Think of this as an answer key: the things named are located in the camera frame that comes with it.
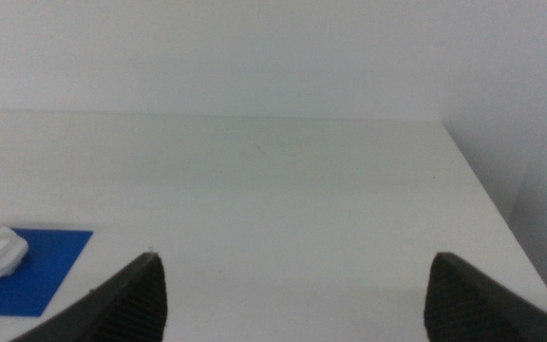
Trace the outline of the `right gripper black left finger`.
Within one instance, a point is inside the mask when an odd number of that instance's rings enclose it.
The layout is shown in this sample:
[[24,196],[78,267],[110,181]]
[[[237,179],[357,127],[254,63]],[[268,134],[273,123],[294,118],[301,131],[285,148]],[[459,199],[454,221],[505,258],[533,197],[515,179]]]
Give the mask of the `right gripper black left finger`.
[[161,342],[167,320],[165,272],[143,253],[49,320],[14,342]]

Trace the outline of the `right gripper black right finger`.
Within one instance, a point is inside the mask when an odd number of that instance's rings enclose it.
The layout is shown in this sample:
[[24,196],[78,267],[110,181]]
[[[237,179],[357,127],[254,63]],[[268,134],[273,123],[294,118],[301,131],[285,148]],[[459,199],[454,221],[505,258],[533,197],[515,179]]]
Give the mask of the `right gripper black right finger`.
[[431,341],[547,342],[547,313],[452,253],[430,266],[424,326]]

